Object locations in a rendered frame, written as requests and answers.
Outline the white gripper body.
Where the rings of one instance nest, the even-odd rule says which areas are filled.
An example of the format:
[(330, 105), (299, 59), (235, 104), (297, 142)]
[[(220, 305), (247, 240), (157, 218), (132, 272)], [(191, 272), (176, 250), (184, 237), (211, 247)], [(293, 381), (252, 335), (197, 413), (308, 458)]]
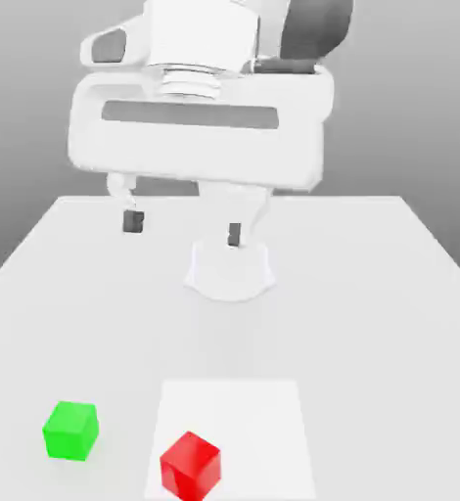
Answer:
[(73, 94), (68, 155), (87, 171), (309, 190), (334, 94), (321, 66), (226, 78), (214, 100), (163, 95), (153, 73), (95, 72)]

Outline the small green cube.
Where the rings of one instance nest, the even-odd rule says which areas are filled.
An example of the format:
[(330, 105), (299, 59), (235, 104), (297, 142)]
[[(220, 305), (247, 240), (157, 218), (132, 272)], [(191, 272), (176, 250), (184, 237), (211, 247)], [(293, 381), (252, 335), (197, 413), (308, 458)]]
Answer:
[(94, 404), (59, 401), (42, 428), (47, 454), (53, 459), (84, 462), (99, 430)]

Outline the small red cube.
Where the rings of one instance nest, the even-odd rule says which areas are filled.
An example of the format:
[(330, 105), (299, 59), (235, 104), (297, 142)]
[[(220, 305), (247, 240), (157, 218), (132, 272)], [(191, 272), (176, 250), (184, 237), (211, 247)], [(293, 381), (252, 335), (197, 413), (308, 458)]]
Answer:
[(160, 457), (161, 485), (182, 501), (203, 501), (221, 480), (221, 451), (185, 432)]

